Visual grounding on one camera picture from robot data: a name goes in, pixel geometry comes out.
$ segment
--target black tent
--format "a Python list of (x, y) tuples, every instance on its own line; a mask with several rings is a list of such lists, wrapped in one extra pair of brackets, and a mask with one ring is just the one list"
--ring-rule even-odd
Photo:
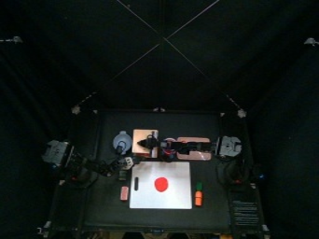
[(1, 238), (33, 238), (44, 143), (89, 109), (247, 111), (272, 238), (319, 233), (318, 1), (0, 4)]

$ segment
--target black tabletop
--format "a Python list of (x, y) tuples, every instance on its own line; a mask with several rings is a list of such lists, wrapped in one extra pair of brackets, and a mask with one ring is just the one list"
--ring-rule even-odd
[[(112, 162), (112, 140), (120, 131), (127, 131), (132, 136), (135, 129), (156, 129), (159, 139), (180, 136), (207, 137), (214, 142), (222, 134), (243, 134), (243, 129), (238, 129), (242, 124), (232, 120), (236, 118), (231, 118), (230, 123), (223, 126), (220, 114), (208, 112), (89, 112), (75, 118), (69, 138), (88, 159)], [(64, 197), (72, 198), (72, 201), (76, 201), (77, 197), (79, 203), (75, 204), (83, 204), (77, 206), (76, 215), (80, 215), (81, 221), (76, 220), (76, 226), (81, 225), (84, 229), (124, 231), (228, 232), (228, 198), (227, 191), (218, 182), (216, 164), (215, 158), (210, 161), (190, 161), (192, 209), (131, 209), (129, 201), (120, 200), (121, 186), (131, 186), (129, 171), (125, 181), (120, 181), (117, 175), (99, 176), (83, 196), (77, 190), (64, 189)], [(202, 207), (195, 206), (194, 197), (199, 181), (203, 185)], [(60, 201), (68, 202), (63, 206), (67, 208), (65, 204), (71, 204), (71, 200)], [(60, 219), (59, 227), (64, 226), (64, 221), (68, 226), (72, 225), (67, 217), (60, 213), (55, 218)]]

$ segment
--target red circle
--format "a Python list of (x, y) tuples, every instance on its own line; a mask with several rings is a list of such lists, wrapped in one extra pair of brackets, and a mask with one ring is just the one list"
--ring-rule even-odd
[(166, 177), (159, 177), (155, 180), (155, 188), (157, 191), (164, 192), (168, 188), (168, 180)]

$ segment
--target table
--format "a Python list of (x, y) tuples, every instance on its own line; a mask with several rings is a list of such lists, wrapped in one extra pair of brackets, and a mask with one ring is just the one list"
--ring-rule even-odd
[[(244, 120), (231, 112), (164, 112), (103, 110), (73, 116), (69, 140), (91, 160), (111, 162), (115, 156), (113, 137), (120, 131), (132, 135), (135, 129), (157, 129), (159, 138), (207, 137), (212, 142), (220, 135), (238, 136), (243, 157), (252, 163), (252, 153)], [(57, 186), (49, 215), (53, 231), (123, 232), (216, 232), (230, 233), (228, 191), (216, 178), (218, 160), (190, 161), (192, 195), (196, 183), (203, 184), (203, 206), (192, 209), (129, 209), (120, 201), (121, 186), (129, 187), (117, 176), (103, 177), (87, 189)]]

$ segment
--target orange object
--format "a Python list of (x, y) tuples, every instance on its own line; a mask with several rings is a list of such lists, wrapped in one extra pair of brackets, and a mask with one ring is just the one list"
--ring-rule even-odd
[(203, 204), (203, 192), (200, 190), (195, 193), (195, 205), (200, 206)]
[(127, 201), (128, 199), (128, 187), (123, 186), (121, 187), (121, 197), (120, 197), (121, 201)]

